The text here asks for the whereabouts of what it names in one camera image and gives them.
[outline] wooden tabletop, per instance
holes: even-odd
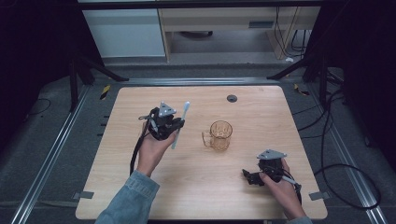
[[[237,97],[235,103],[227,96]],[[152,175],[161,185],[150,219],[273,219],[285,218],[267,187],[249,185],[242,169],[258,172],[256,156],[267,148],[288,154],[291,174],[303,186],[308,216],[322,219],[322,200],[311,201],[317,182],[278,86],[139,87],[120,90],[97,151],[76,216],[96,219],[128,178],[129,163],[141,132],[140,116],[164,101],[183,114],[191,102],[175,149],[168,148]],[[233,126],[225,151],[205,147],[201,132],[216,120]]]

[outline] metal frame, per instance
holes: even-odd
[[[59,154],[62,151],[64,143],[70,134],[71,129],[78,117],[79,112],[85,102],[86,95],[90,89],[90,86],[83,86],[80,94],[80,100],[74,112],[70,112],[67,116],[66,121],[64,122],[64,126],[60,130],[52,148],[49,151],[47,158],[44,160],[43,165],[38,171],[37,176],[35,177],[35,181],[32,186],[29,188],[29,191],[24,196],[21,204],[18,206],[14,217],[11,220],[11,223],[25,223],[30,213],[32,212],[35,203],[41,193],[41,190],[44,188],[44,185],[47,182],[48,177],[50,176],[50,172],[52,171],[53,166],[55,165]]]
[[[130,78],[119,82],[121,85],[134,86],[225,86],[225,85],[276,85],[280,81],[268,80],[265,77],[163,77],[163,78]]]
[[[315,102],[319,105],[320,99],[318,99],[317,97],[318,95],[317,91],[315,90],[315,88],[312,87],[312,84],[308,84],[308,88],[310,92],[315,93],[312,95],[314,96]],[[322,107],[319,106],[318,110],[320,114],[323,113]],[[355,160],[353,160],[352,156],[350,155],[349,150],[347,149],[347,146],[344,143],[343,138],[341,137],[341,134],[338,132],[335,125],[331,127],[330,134],[331,134],[332,142],[334,143],[334,148],[337,151],[341,162],[343,164],[348,164],[359,168]],[[375,196],[371,191],[370,186],[365,180],[364,176],[361,173],[358,173],[351,169],[347,169],[346,173],[348,174],[349,179],[361,200],[361,203],[364,206],[371,206],[375,204],[376,203]],[[388,223],[387,219],[385,218],[385,215],[382,213],[380,206],[371,210],[367,210],[366,213],[372,223]]]
[[[54,7],[77,7],[81,10],[198,8],[198,7],[323,7],[345,0],[189,0],[101,3],[57,3]]]

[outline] black cable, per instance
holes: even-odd
[[[334,102],[334,101],[336,101],[336,100],[344,99],[344,98],[345,98],[344,96],[341,96],[341,97],[338,97],[338,98],[333,99],[332,102]],[[309,107],[309,108],[307,108],[307,109],[300,110],[300,111],[298,111],[298,112],[294,112],[294,113],[292,113],[292,115],[301,114],[301,113],[303,113],[303,112],[305,112],[305,111],[308,111],[308,110],[310,110],[310,109],[313,109],[313,108],[315,108],[315,107],[318,107],[319,105],[320,105],[320,104],[317,104],[317,105],[311,106],[311,107]]]
[[[329,99],[329,103],[331,104],[333,101],[336,101],[336,100],[339,100],[339,99],[342,99],[342,98],[344,98],[344,96],[343,96],[343,97],[336,98],[336,99],[334,99],[334,100],[333,100],[333,99]],[[326,114],[326,112],[329,110],[329,109],[328,109],[329,103],[326,104],[327,106],[324,106],[323,112],[321,113],[320,117],[318,117],[314,122],[312,122],[312,123],[306,125],[305,127],[298,129],[298,131],[305,130],[305,129],[310,128],[310,127],[314,126],[315,124],[317,124],[317,123],[323,118],[323,116]]]
[[[332,124],[329,126],[329,128],[327,129],[327,131],[326,131],[326,133],[325,134],[327,134],[331,129],[332,129],[332,125],[333,125],[333,122],[332,122]],[[317,137],[321,137],[322,136],[322,134],[320,134],[320,135],[315,135],[315,136],[305,136],[305,137],[300,137],[301,139],[307,139],[307,138],[317,138]]]
[[[297,34],[298,34],[298,30],[296,30],[294,32],[293,38],[291,39],[291,44],[290,44],[291,45],[291,49],[294,50],[294,51],[297,51],[297,52],[304,53],[305,49],[306,49],[306,46],[305,46],[306,30],[304,30],[303,44],[300,47],[294,46],[294,40],[296,39]]]
[[[352,207],[354,207],[354,208],[360,209],[360,210],[373,209],[373,208],[376,208],[376,207],[381,203],[381,198],[382,198],[382,197],[381,197],[381,192],[380,192],[379,188],[376,186],[374,180],[373,180],[370,176],[368,176],[366,173],[364,173],[362,170],[358,169],[357,167],[354,167],[354,166],[351,166],[351,165],[348,165],[348,164],[336,163],[336,164],[333,164],[333,165],[324,166],[324,135],[325,135],[327,123],[329,122],[330,115],[331,115],[332,98],[333,98],[336,94],[338,94],[338,93],[340,93],[340,92],[341,92],[341,90],[336,91],[334,94],[332,94],[331,97],[330,97],[330,99],[329,99],[329,101],[328,101],[328,103],[327,103],[328,115],[327,115],[327,118],[326,118],[326,121],[325,121],[325,125],[324,125],[323,131],[322,131],[321,144],[320,144],[320,169],[319,169],[318,171],[316,171],[316,172],[314,173],[314,175],[317,175],[317,174],[319,174],[319,173],[322,173],[323,179],[324,179],[324,181],[325,181],[325,183],[326,183],[326,186],[327,186],[327,187],[329,188],[329,190],[330,190],[338,199],[340,199],[342,202],[344,202],[344,203],[346,203],[346,204],[348,204],[348,205],[350,205],[350,206],[352,206]],[[333,167],[336,167],[336,166],[345,166],[345,167],[348,167],[348,168],[351,168],[351,169],[354,169],[354,170],[356,170],[356,171],[361,172],[361,174],[363,174],[364,177],[366,177],[366,179],[368,179],[368,180],[371,182],[371,184],[375,187],[375,191],[376,191],[376,193],[377,193],[376,203],[373,204],[373,205],[371,205],[371,206],[360,206],[360,205],[356,205],[356,204],[354,204],[354,203],[351,203],[350,201],[348,201],[348,200],[344,199],[343,197],[341,197],[341,196],[330,186],[330,183],[329,183],[329,181],[328,181],[328,179],[327,179],[327,177],[326,177],[326,174],[325,174],[325,170],[330,169],[330,168],[333,168]]]
[[[37,114],[41,114],[41,113],[43,113],[44,111],[46,111],[46,110],[48,110],[49,108],[50,108],[50,104],[51,104],[51,102],[50,102],[50,100],[49,99],[44,99],[44,98],[40,98],[40,99],[37,99],[37,101],[47,101],[49,104],[47,105],[47,107],[46,108],[44,108],[43,110],[41,110],[41,111],[38,111],[38,112],[34,112],[34,113],[29,113],[28,115],[30,116],[30,115],[37,115]]]
[[[146,121],[145,128],[142,130],[142,134],[140,134],[140,137],[137,140],[136,146],[134,146],[134,153],[132,154],[131,163],[130,163],[130,166],[129,166],[129,175],[131,175],[134,172],[134,163],[136,161],[137,152],[139,151],[140,147],[142,146],[143,140],[149,134],[149,133],[146,133],[146,131],[149,128],[149,123],[150,123],[152,112],[153,111],[151,110],[147,117],[139,118],[139,119],[147,119],[147,121]]]
[[[283,39],[282,32],[280,30],[278,19],[279,19],[279,7],[276,7],[276,21],[275,21],[275,25],[274,25],[274,36],[275,36],[275,40],[276,40],[277,44],[280,46],[280,49],[282,50],[283,54],[285,54],[286,56],[291,57],[291,58],[300,56],[300,55],[294,55],[294,54],[288,53],[287,47],[285,46],[285,41]],[[280,35],[282,42],[280,42],[276,36],[276,27],[279,31],[279,35]]]

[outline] person's right hand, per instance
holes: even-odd
[[[290,171],[286,161],[282,158],[283,169]],[[265,173],[260,173],[262,182],[268,187],[276,200],[282,205],[288,220],[293,220],[297,217],[306,217],[305,211],[297,198],[294,186],[288,181],[281,179],[278,183],[273,181],[271,177]]]
[[[143,123],[142,132],[145,129],[146,122]],[[139,149],[139,161],[136,170],[151,177],[151,173],[155,167],[160,163],[163,158],[165,150],[175,141],[178,130],[172,132],[169,137],[165,140],[159,141],[155,139],[151,134],[148,134]]]

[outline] denim jacket sleeve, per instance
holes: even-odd
[[[95,223],[146,224],[159,188],[152,179],[134,171]]]

